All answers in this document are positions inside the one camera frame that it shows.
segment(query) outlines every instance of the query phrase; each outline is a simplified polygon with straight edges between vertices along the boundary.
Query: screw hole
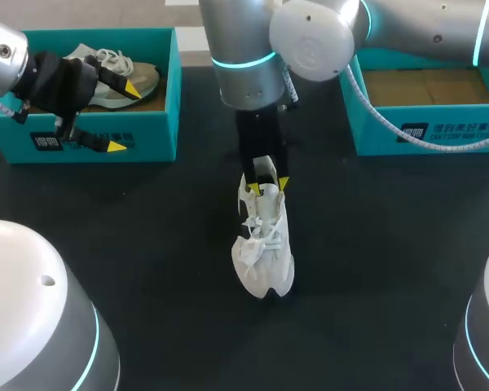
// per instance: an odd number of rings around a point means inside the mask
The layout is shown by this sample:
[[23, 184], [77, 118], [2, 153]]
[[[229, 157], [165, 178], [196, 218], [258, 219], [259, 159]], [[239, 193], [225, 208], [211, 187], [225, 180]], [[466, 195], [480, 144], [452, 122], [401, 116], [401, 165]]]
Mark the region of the screw hole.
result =
[[8, 45], [0, 45], [0, 57], [7, 59], [11, 56], [11, 48]]
[[40, 277], [40, 282], [44, 287], [54, 287], [56, 285], [55, 279], [53, 279], [49, 275], [43, 275], [42, 277]]

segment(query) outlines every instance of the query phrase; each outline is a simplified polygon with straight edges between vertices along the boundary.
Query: metal bolt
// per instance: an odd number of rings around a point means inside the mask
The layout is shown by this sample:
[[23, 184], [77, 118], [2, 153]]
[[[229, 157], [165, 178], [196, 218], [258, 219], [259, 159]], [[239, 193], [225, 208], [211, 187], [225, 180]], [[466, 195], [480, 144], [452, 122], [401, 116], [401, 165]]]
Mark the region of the metal bolt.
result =
[[8, 59], [11, 57], [12, 50], [8, 45], [0, 45], [0, 57]]

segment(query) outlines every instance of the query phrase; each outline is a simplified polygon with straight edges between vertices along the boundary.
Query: glowing teal ring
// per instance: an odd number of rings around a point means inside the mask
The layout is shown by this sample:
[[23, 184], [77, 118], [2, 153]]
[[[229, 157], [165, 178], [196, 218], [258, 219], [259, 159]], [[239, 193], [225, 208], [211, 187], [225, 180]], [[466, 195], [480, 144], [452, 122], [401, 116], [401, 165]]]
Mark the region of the glowing teal ring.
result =
[[360, 1], [364, 4], [364, 8], [366, 8], [366, 12], [368, 13], [369, 27], [368, 27], [368, 35], [366, 36], [366, 41], [367, 41], [369, 38], [369, 34], [372, 33], [372, 14], [369, 12], [368, 4], [366, 4], [364, 0], [360, 0]]
[[92, 348], [92, 354], [90, 355], [89, 362], [87, 363], [87, 366], [85, 367], [85, 370], [80, 376], [80, 379], [78, 379], [78, 382], [74, 385], [74, 387], [71, 389], [71, 391], [78, 391], [78, 389], [82, 386], [83, 382], [85, 381], [87, 375], [89, 374], [90, 368], [92, 367], [93, 362], [95, 361], [96, 358], [96, 353], [98, 352], [98, 343], [99, 343], [99, 321], [98, 321], [98, 311], [96, 311], [96, 308], [94, 305], [92, 305], [92, 309], [95, 311], [95, 319], [96, 319], [96, 339], [95, 339], [95, 346]]
[[483, 30], [486, 28], [487, 17], [489, 16], [489, 0], [486, 0], [483, 6], [482, 18], [480, 19], [480, 25], [478, 26], [478, 33], [476, 35], [476, 43], [474, 44], [473, 53], [473, 66], [478, 66], [478, 60], [480, 57], [480, 48], [482, 47]]
[[469, 327], [468, 327], [469, 321], [468, 321], [468, 317], [469, 317], [469, 306], [471, 305], [471, 300], [472, 299], [473, 299], [473, 297], [471, 297], [469, 299], [469, 303], [467, 305], [467, 310], [465, 311], [465, 336], [467, 337], [467, 343], [469, 345], [469, 349], [471, 350], [471, 353], [473, 354], [474, 361], [478, 364], [478, 366], [480, 367], [480, 370], [482, 371], [482, 373], [489, 380], [489, 373], [486, 371], [486, 368], [483, 367], [482, 363], [478, 359], [476, 353], [474, 352], [473, 344], [471, 344], [471, 339], [469, 338]]
[[256, 67], [256, 66], [258, 66], [260, 64], [264, 64], [268, 60], [273, 59], [275, 57], [275, 54], [276, 53], [274, 51], [272, 51], [266, 57], [263, 57], [261, 59], [257, 59], [255, 61], [250, 61], [249, 63], [242, 63], [242, 64], [226, 64], [226, 63], [221, 63], [221, 62], [217, 61], [214, 58], [212, 58], [212, 61], [214, 62], [214, 64], [218, 65], [221, 68], [244, 69], [244, 68], [252, 68], [252, 67]]

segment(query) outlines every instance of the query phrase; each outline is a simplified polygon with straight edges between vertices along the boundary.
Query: shoe tongue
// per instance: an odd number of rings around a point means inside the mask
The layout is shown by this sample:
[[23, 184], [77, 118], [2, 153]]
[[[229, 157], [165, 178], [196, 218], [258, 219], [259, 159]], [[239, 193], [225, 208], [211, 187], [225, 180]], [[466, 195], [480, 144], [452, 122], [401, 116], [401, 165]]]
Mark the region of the shoe tongue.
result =
[[264, 222], [279, 216], [279, 188], [271, 183], [260, 186], [262, 195], [257, 198], [258, 216]]

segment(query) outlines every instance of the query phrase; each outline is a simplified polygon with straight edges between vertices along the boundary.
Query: gray floor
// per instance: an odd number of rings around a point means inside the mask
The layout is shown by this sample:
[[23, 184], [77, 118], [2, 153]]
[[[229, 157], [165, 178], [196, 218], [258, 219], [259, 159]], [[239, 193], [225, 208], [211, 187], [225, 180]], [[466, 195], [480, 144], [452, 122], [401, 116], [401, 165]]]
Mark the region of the gray floor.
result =
[[[166, 6], [165, 0], [0, 0], [0, 21], [16, 29], [92, 29], [107, 27], [200, 27], [198, 6]], [[200, 31], [186, 29], [185, 43]], [[207, 51], [186, 45], [187, 66], [208, 65]]]

